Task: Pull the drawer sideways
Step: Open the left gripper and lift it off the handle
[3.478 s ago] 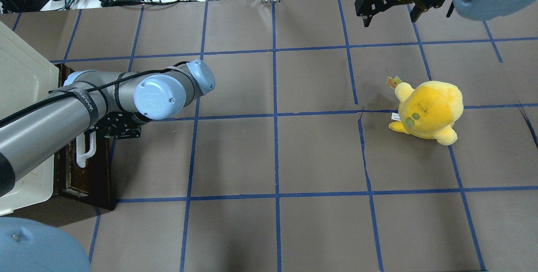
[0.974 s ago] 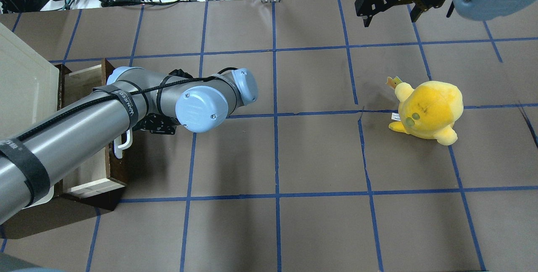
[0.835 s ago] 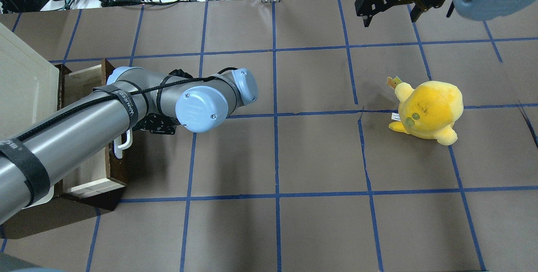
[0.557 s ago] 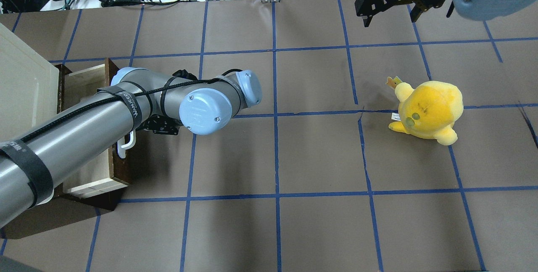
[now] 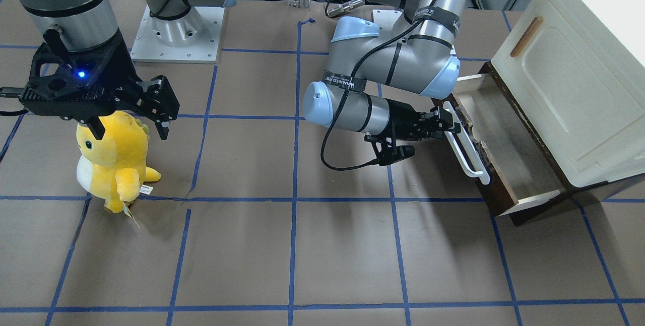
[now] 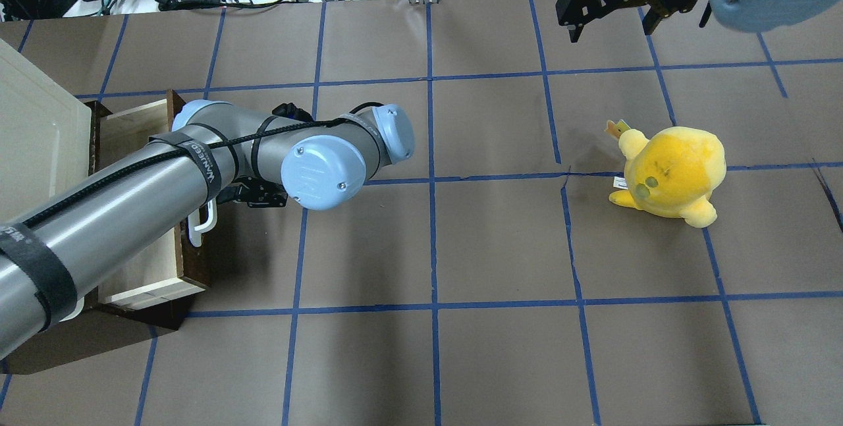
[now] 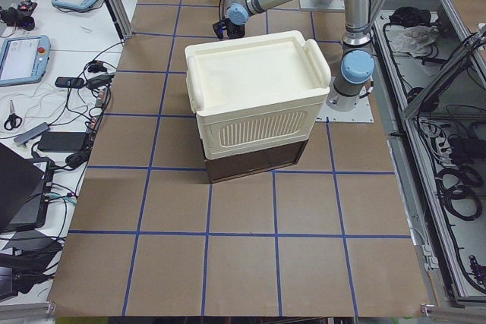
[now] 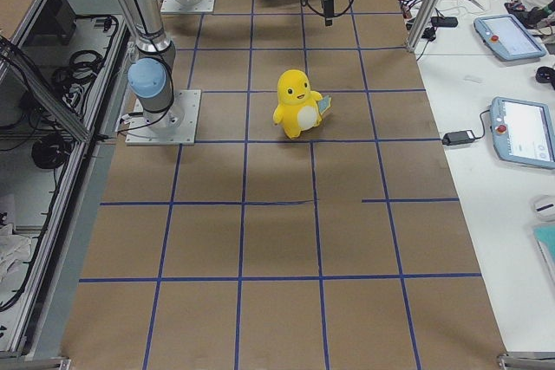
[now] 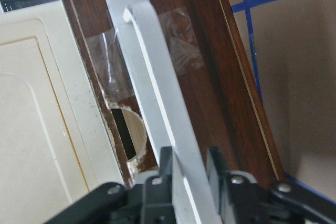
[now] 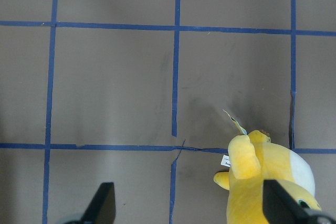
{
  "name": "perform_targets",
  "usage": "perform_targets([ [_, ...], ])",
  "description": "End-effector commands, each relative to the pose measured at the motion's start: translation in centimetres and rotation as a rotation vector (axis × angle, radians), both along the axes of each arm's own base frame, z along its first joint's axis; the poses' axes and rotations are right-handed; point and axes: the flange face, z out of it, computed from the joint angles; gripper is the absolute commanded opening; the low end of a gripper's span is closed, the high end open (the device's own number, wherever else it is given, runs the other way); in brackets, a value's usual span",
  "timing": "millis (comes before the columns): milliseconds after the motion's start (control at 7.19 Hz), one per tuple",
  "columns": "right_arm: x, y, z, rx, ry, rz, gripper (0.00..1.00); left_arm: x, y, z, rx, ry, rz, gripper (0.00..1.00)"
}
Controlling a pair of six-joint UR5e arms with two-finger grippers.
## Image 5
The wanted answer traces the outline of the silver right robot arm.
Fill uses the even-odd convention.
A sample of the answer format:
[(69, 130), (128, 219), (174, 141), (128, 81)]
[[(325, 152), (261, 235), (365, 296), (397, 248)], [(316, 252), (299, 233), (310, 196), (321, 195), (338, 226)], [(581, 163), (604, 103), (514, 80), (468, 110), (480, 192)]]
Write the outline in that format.
[(26, 85), (2, 88), (39, 116), (76, 120), (101, 140), (106, 117), (128, 110), (154, 122), (162, 140), (179, 113), (165, 76), (139, 78), (108, 0), (19, 0), (42, 35)]

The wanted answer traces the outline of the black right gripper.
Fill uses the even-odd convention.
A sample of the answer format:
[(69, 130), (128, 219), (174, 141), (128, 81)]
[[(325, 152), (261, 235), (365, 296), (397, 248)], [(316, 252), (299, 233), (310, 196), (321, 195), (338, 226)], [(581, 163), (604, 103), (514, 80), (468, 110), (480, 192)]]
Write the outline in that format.
[(83, 120), (96, 140), (106, 129), (102, 122), (117, 109), (132, 109), (155, 124), (161, 140), (167, 140), (170, 122), (180, 104), (170, 81), (158, 75), (142, 81), (122, 32), (87, 50), (70, 51), (60, 30), (47, 29), (44, 43), (32, 60), (30, 76), (19, 101), (37, 115)]

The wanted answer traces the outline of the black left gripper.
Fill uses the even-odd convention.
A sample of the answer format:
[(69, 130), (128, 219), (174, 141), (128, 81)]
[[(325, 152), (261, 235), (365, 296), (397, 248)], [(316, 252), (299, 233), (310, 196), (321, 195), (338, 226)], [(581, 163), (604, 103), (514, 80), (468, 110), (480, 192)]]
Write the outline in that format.
[(442, 140), (445, 139), (445, 133), (457, 135), (462, 131), (462, 126), (454, 122), (453, 114), (440, 106), (435, 106), (429, 112), (419, 112), (408, 103), (392, 99), (387, 99), (387, 103), (388, 138), (411, 142), (428, 138)]

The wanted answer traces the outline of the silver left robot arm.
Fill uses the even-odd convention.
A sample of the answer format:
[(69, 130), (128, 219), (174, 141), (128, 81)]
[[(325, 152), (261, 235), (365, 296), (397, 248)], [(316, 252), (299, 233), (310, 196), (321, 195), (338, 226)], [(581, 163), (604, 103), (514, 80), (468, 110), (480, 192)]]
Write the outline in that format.
[(337, 21), (327, 65), (310, 83), (305, 119), (375, 137), (417, 141), (438, 128), (411, 105), (364, 92), (368, 81), (434, 99), (453, 90), (460, 61), (451, 55), (466, 0), (367, 0), (402, 11), (392, 27), (353, 16)]

